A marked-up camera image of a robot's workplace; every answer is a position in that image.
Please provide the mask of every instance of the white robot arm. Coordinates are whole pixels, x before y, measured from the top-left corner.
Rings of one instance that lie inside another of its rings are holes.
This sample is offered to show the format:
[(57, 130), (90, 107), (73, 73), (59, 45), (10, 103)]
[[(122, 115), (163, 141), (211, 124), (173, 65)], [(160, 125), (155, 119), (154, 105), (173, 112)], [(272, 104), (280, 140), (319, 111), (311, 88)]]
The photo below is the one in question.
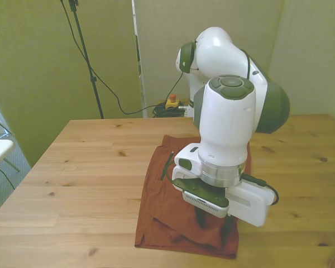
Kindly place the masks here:
[(188, 115), (201, 143), (176, 155), (174, 187), (184, 200), (217, 217), (230, 214), (263, 225), (274, 193), (243, 173), (247, 144), (253, 132), (272, 133), (285, 123), (288, 96), (219, 27), (185, 44), (176, 66), (190, 86)]

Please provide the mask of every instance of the wooden table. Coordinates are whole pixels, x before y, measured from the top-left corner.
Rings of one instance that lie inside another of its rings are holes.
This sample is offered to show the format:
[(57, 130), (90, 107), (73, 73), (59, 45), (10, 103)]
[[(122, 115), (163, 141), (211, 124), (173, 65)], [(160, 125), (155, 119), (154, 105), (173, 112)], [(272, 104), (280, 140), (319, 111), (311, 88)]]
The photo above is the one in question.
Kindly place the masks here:
[(292, 116), (251, 140), (252, 173), (280, 194), (239, 222), (237, 260), (134, 248), (142, 185), (163, 135), (188, 118), (71, 121), (0, 209), (0, 267), (335, 268), (335, 121)]

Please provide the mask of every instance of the brown cloth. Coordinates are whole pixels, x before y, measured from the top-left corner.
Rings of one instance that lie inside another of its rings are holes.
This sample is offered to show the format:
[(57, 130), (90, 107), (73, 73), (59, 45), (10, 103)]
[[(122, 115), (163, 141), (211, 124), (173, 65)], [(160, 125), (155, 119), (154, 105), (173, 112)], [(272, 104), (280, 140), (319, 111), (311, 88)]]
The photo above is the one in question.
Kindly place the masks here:
[[(184, 201), (181, 192), (167, 178), (161, 180), (171, 152), (175, 152), (175, 156), (186, 145), (196, 142), (200, 142), (199, 137), (164, 136), (162, 144), (156, 148), (144, 181), (135, 246), (234, 259), (238, 249), (237, 221), (225, 233), (222, 229), (224, 219), (206, 213), (205, 226), (200, 227), (195, 207)], [(170, 177), (173, 166), (168, 169)], [(246, 172), (250, 171), (248, 150)]]

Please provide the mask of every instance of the floor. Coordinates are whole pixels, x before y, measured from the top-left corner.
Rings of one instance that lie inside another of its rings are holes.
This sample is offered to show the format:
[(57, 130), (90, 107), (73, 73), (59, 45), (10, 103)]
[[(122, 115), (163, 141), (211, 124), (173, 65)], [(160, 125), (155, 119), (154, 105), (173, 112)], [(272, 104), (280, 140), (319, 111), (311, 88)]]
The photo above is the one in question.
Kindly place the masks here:
[[(15, 149), (6, 157), (10, 162), (12, 162), (15, 166), (21, 169), (20, 172), (17, 172), (11, 166), (9, 166), (6, 162), (2, 161), (0, 163), (0, 169), (5, 172), (5, 174), (9, 177), (11, 183), (14, 187), (17, 187), (20, 182), (24, 179), (27, 173), (30, 171), (30, 166), (28, 165), (26, 158), (24, 157), (21, 149), (17, 145), (17, 142), (12, 136), (3, 137), (1, 139), (12, 140), (14, 142)], [(9, 182), (6, 180), (4, 175), (0, 173), (0, 207), (6, 201), (6, 199), (13, 192), (13, 189)]]

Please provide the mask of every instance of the beige wall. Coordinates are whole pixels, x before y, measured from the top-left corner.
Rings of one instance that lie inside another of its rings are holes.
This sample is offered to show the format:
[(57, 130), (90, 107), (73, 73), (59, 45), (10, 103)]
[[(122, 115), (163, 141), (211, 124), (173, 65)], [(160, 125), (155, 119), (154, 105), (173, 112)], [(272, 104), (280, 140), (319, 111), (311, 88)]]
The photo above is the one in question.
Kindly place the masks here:
[[(268, 71), (283, 8), (276, 0), (136, 0), (136, 20), (147, 105), (165, 99), (179, 77), (177, 53), (211, 26), (224, 28), (235, 45)], [(185, 79), (176, 87), (188, 98)]]
[(269, 73), (292, 113), (335, 117), (335, 0), (285, 1)]
[[(92, 66), (126, 110), (140, 109), (131, 0), (81, 0), (78, 16)], [(105, 117), (124, 117), (97, 85)], [(0, 110), (31, 165), (70, 119), (99, 118), (59, 0), (0, 1)]]

